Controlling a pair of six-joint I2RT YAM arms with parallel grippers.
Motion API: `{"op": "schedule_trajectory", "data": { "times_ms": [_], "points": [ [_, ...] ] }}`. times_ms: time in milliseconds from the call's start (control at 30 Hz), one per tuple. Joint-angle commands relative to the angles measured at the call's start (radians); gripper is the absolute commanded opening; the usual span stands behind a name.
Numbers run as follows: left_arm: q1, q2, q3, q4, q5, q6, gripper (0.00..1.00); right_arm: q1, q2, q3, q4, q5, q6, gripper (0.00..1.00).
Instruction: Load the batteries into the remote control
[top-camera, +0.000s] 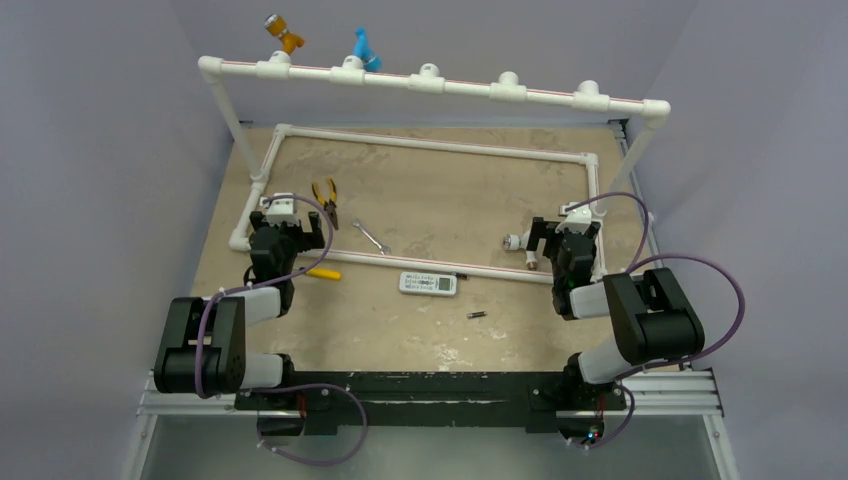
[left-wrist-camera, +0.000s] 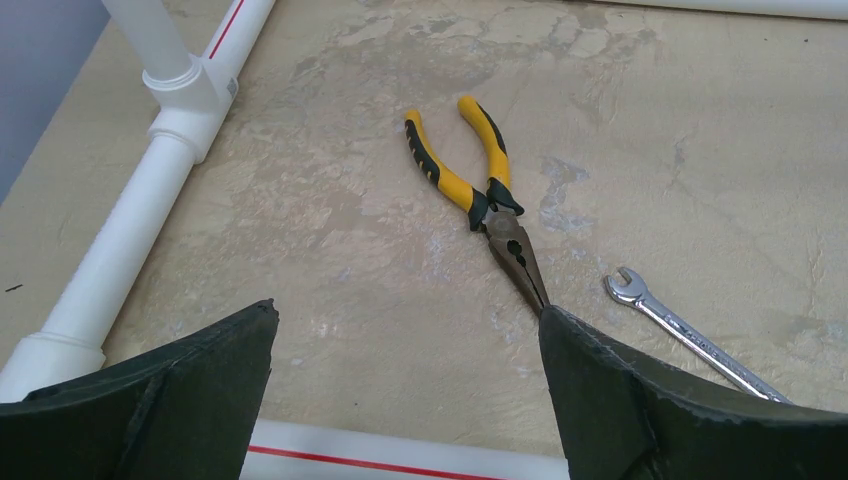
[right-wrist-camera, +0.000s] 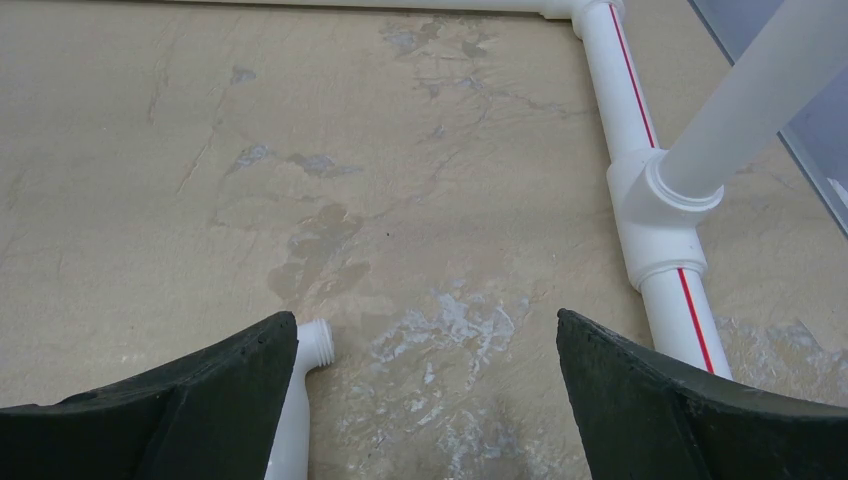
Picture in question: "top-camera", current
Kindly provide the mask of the white remote control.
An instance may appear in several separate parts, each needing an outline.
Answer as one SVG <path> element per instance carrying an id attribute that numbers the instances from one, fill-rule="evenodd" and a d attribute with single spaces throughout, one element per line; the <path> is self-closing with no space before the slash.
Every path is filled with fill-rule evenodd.
<path id="1" fill-rule="evenodd" d="M 407 295 L 453 297 L 457 293 L 457 282 L 458 279 L 452 275 L 402 272 L 398 288 Z"/>

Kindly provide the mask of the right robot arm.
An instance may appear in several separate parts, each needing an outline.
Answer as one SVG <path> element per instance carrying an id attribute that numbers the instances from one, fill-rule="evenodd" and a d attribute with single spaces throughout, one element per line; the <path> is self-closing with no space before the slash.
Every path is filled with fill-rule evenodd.
<path id="1" fill-rule="evenodd" d="M 557 315 L 566 321 L 607 317 L 611 322 L 611 336 L 572 355 L 563 369 L 561 392 L 576 407 L 610 391 L 613 382 L 633 368 L 684 359 L 700 353 L 705 343 L 702 324 L 670 269 L 591 280 L 599 231 L 597 222 L 579 232 L 535 217 L 527 240 L 532 251 L 544 243 Z"/>

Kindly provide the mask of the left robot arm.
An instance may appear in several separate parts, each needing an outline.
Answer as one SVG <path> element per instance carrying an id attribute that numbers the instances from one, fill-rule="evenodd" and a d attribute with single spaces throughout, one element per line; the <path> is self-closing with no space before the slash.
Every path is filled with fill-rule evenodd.
<path id="1" fill-rule="evenodd" d="M 292 307 L 294 263 L 303 252 L 323 248 L 323 211 L 300 222 L 272 221 L 259 211 L 250 215 L 251 264 L 243 284 L 210 297 L 171 301 L 153 367 L 156 389 L 200 398 L 259 390 L 272 408 L 297 399 L 298 382 L 286 354 L 256 353 L 247 347 L 249 326 L 286 315 Z"/>

